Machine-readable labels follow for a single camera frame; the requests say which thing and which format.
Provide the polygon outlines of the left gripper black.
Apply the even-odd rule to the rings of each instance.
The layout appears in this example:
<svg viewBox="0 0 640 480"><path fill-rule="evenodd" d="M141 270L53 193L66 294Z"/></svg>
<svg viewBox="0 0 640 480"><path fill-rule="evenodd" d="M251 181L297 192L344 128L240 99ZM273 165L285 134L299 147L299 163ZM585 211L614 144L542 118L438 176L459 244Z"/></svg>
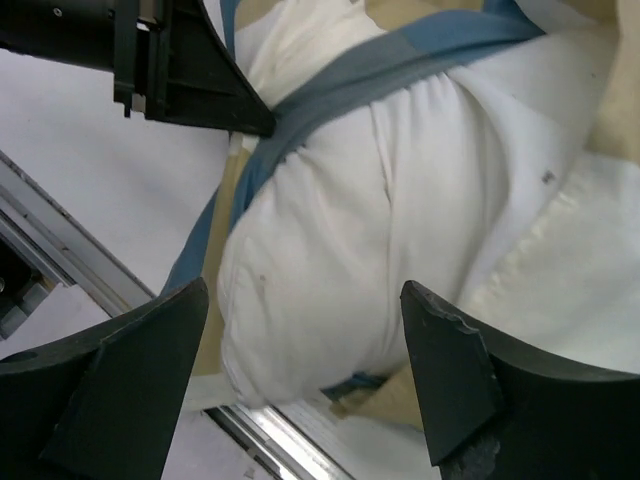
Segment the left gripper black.
<svg viewBox="0 0 640 480"><path fill-rule="evenodd" d="M276 120L202 1L1 0L1 48L114 73L124 114L270 136Z"/></svg>

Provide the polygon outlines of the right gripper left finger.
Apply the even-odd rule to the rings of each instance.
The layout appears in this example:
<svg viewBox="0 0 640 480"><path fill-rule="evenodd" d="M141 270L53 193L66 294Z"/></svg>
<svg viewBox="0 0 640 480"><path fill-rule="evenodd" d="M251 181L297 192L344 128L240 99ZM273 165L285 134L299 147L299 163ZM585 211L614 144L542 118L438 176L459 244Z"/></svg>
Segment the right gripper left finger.
<svg viewBox="0 0 640 480"><path fill-rule="evenodd" d="M160 478L207 310L197 279L2 360L2 478Z"/></svg>

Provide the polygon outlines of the white pillow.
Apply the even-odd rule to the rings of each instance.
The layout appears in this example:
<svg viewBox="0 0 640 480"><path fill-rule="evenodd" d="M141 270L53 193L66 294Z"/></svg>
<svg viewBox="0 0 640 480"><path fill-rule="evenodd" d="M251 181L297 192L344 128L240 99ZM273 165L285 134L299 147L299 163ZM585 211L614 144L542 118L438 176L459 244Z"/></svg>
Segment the white pillow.
<svg viewBox="0 0 640 480"><path fill-rule="evenodd" d="M638 3L221 9L278 119L211 227L234 399L342 478L637 478Z"/></svg>

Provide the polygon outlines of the blue beige white checked pillowcase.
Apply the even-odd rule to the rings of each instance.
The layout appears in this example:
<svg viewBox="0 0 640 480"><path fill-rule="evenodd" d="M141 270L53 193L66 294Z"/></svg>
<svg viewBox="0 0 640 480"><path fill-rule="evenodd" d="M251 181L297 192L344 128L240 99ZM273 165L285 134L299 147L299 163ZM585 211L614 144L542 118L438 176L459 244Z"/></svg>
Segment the blue beige white checked pillowcase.
<svg viewBox="0 0 640 480"><path fill-rule="evenodd" d="M416 281L552 353L639 370L635 1L241 1L275 113L233 133L167 280L209 312L183 407L421 423Z"/></svg>

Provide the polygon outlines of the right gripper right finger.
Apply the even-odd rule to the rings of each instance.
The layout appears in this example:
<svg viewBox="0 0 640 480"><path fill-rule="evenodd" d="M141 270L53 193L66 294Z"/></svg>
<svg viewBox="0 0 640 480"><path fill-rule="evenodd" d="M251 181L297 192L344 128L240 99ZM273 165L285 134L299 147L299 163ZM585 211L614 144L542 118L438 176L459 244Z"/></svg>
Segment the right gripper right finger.
<svg viewBox="0 0 640 480"><path fill-rule="evenodd" d="M405 339L431 464L444 479L635 479L639 378L536 348L415 281Z"/></svg>

